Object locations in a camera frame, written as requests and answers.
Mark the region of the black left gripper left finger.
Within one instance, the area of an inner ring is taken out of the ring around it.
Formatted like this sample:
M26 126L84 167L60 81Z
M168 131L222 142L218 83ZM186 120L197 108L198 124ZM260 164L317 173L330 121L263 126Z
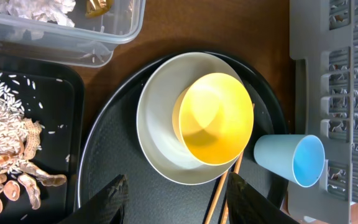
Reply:
M123 224L128 201L127 177L120 174L58 224Z

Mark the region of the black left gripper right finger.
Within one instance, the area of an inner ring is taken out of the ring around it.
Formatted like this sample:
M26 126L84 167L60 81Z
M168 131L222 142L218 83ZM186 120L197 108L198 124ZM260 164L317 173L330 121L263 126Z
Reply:
M230 224L298 224L235 172L228 175L226 200Z

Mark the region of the yellow bowl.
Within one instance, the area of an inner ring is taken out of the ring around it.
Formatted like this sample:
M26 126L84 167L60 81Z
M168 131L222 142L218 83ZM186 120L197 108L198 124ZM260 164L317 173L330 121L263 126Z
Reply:
M172 113L175 136L197 161L220 166L245 149L254 106L244 85L225 73L197 79L178 96Z

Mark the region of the peanut shells and rice scraps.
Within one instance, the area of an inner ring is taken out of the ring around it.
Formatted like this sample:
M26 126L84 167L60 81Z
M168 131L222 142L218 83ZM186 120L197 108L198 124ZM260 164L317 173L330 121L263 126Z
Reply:
M44 126L25 117L18 91L8 87L3 75L0 72L0 195L15 202L24 189L31 208L37 210L41 206L39 187L59 187L67 182L67 177L49 174L32 162L42 148ZM0 198L0 213L3 209Z

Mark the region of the white paper napkin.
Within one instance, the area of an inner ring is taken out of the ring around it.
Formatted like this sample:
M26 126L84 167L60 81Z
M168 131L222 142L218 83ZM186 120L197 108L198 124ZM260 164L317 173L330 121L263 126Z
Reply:
M0 0L0 14L74 27L67 14L75 6L75 0Z

